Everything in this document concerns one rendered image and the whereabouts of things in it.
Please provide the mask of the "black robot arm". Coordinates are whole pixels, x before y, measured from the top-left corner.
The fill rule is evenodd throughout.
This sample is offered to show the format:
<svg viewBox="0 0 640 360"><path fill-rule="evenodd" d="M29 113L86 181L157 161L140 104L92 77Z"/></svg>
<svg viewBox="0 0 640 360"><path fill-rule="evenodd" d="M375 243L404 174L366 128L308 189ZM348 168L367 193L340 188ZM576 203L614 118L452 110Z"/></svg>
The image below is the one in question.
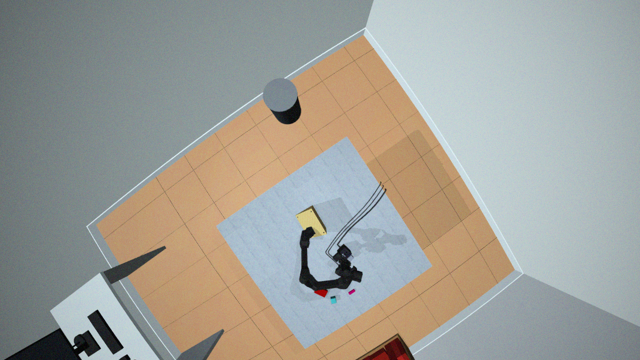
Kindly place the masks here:
<svg viewBox="0 0 640 360"><path fill-rule="evenodd" d="M307 227L301 231L301 239L299 241L301 246L301 273L299 276L299 282L306 285L313 291L327 290L327 289L347 289L352 281L358 281L361 283L362 272L358 270L350 271L349 266L343 266L340 270L340 264L335 269L334 273L340 278L333 280L317 281L313 275L310 274L310 270L307 264L307 248L310 245L310 239L316 234L313 227Z"/></svg>

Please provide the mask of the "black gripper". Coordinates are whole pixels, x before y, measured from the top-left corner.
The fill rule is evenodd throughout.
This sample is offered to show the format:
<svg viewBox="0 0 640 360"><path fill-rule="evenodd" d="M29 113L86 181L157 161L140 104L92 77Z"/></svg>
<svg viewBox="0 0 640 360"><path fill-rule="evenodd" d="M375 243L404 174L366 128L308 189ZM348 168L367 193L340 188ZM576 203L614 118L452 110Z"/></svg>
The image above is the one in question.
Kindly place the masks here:
<svg viewBox="0 0 640 360"><path fill-rule="evenodd" d="M351 268L351 262L348 259L346 259L346 257L343 256L339 251L333 256L333 260L340 264L340 266L341 266L340 270L341 271L342 271L342 267L345 266L345 265L350 268L350 272L353 271L353 270L357 271L357 268L355 268L355 266L353 266Z"/></svg>

